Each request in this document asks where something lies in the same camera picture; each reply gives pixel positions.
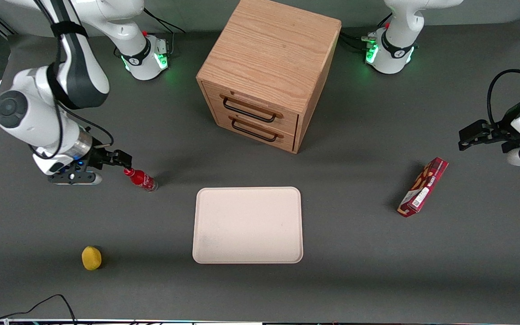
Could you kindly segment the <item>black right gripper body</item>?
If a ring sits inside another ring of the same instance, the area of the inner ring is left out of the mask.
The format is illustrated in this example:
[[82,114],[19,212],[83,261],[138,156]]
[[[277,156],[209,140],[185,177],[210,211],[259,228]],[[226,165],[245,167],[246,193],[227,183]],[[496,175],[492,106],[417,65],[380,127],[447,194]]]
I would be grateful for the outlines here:
[[88,168],[95,168],[101,170],[103,165],[117,165],[114,161],[115,153],[106,150],[105,148],[92,147],[80,159],[80,172],[86,172]]

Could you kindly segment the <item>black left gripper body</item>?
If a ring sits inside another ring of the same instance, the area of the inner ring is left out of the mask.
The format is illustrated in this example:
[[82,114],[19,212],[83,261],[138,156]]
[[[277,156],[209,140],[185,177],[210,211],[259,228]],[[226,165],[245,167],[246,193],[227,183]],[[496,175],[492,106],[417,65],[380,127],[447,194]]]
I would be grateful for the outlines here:
[[501,145],[503,153],[520,149],[520,132],[511,126],[511,122],[520,115],[520,102],[510,107],[498,122],[494,121],[491,103],[487,102],[487,115],[491,122],[491,131],[486,144],[503,142]]

